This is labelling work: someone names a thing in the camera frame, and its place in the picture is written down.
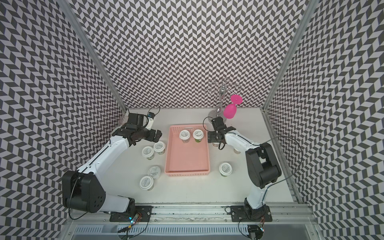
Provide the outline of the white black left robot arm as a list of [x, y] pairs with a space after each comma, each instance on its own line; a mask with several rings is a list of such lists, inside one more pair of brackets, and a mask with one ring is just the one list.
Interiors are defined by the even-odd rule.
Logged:
[[157, 143], [160, 130], [117, 128], [108, 143], [84, 165], [62, 176], [63, 205], [69, 210], [86, 213], [127, 213], [134, 199], [106, 193], [102, 178], [122, 153], [137, 142], [146, 140]]

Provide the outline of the green yogurt cup white lid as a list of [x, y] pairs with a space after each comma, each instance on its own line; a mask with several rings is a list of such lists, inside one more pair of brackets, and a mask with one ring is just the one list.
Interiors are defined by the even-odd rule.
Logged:
[[204, 138], [204, 132], [200, 129], [196, 129], [193, 132], [193, 137], [194, 137], [196, 143], [200, 143], [202, 141], [202, 139]]

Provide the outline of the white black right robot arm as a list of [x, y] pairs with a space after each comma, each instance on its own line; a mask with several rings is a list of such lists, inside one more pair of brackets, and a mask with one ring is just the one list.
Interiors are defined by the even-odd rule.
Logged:
[[267, 213], [265, 203], [269, 187], [276, 184], [282, 175], [273, 147], [269, 143], [251, 141], [234, 127], [226, 126], [221, 117], [212, 118], [211, 124], [213, 130], [208, 132], [209, 143], [219, 144], [220, 150], [228, 145], [245, 154], [248, 175], [253, 183], [244, 201], [245, 216], [250, 220], [262, 218]]

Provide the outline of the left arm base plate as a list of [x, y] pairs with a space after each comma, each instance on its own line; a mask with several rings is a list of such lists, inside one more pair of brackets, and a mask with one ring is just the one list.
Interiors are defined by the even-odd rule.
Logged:
[[152, 210], [153, 206], [150, 205], [129, 207], [128, 211], [125, 213], [111, 212], [109, 221], [117, 223], [128, 223], [134, 219], [136, 214], [139, 214], [140, 222], [146, 223], [149, 222], [151, 218]]

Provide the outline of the pink perforated plastic basket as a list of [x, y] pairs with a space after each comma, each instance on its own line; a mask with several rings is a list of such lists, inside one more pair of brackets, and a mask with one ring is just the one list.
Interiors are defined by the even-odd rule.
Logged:
[[[203, 176], [210, 173], [210, 154], [207, 131], [202, 124], [172, 125], [169, 130], [165, 174], [170, 177]], [[187, 143], [180, 139], [180, 133], [187, 130], [191, 136]], [[203, 138], [197, 143], [195, 130], [201, 130]]]

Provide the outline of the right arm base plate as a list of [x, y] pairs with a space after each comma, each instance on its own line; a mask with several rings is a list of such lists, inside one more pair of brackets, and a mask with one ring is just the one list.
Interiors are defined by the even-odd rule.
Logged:
[[266, 223], [269, 223], [273, 221], [270, 208], [267, 205], [263, 205], [257, 210], [249, 209], [245, 206], [229, 206], [229, 215], [231, 215], [232, 222], [239, 222], [240, 220], [260, 222], [264, 220]]

